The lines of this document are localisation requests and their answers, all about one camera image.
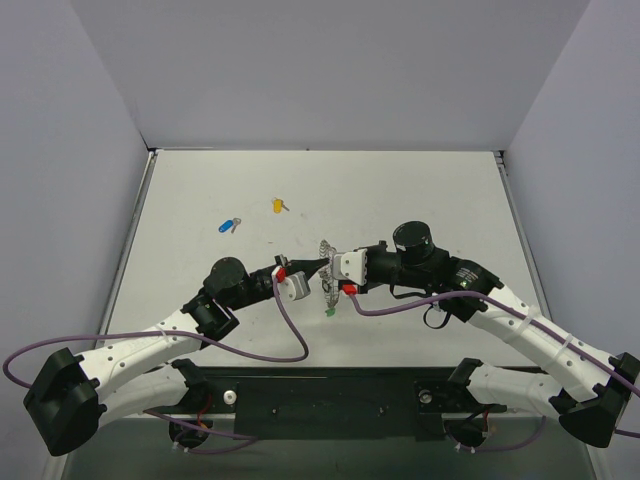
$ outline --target yellow key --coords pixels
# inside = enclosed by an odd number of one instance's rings
[[[289,211],[289,209],[284,204],[284,201],[281,198],[274,198],[272,202],[273,202],[273,213],[281,213],[283,208],[287,212]]]

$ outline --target gray wall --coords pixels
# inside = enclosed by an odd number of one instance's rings
[[[592,0],[506,156],[554,319],[640,354],[640,2]],[[634,400],[621,426],[640,431]],[[608,450],[638,478],[638,440]]]
[[[503,149],[588,0],[72,0],[153,147]]]
[[[95,332],[146,149],[65,0],[3,2],[0,14],[0,358]],[[46,352],[14,368],[33,379]],[[0,476],[37,479],[47,457],[0,379]]]

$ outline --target white table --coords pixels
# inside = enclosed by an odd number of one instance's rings
[[[275,214],[273,197],[290,212]],[[235,234],[218,227],[242,219]],[[317,258],[320,241],[339,251],[386,240],[403,222],[429,224],[436,245],[498,275],[537,303],[514,219],[490,152],[160,151],[108,331],[142,330],[191,299],[219,258],[251,272],[290,259]],[[359,317],[343,298],[328,318],[319,279],[288,311],[311,355],[304,366],[455,366],[464,357],[502,366],[531,365],[489,334],[452,320],[422,323],[423,310]],[[380,287],[361,304],[400,303]],[[251,352],[294,356],[301,347],[275,302],[236,312],[224,342]],[[441,321],[431,312],[430,321]],[[207,348],[201,366],[264,366]]]

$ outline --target gray floor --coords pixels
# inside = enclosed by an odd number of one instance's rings
[[[491,444],[512,444],[535,430],[537,420],[496,419]],[[224,428],[222,423],[217,428]],[[226,445],[212,439],[208,448]],[[64,480],[217,479],[561,479],[595,478],[586,448],[549,422],[542,438],[509,453],[458,454],[453,442],[413,438],[372,441],[265,441],[227,455],[186,455],[171,449],[159,420],[121,420],[101,429],[69,456]]]

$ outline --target red component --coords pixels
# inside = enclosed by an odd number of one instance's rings
[[[278,280],[278,283],[282,283],[285,278],[287,278],[287,272],[284,271],[284,268],[280,268],[280,270],[276,272],[276,280]]]
[[[342,291],[347,295],[355,295],[358,293],[358,287],[355,285],[343,285]]]

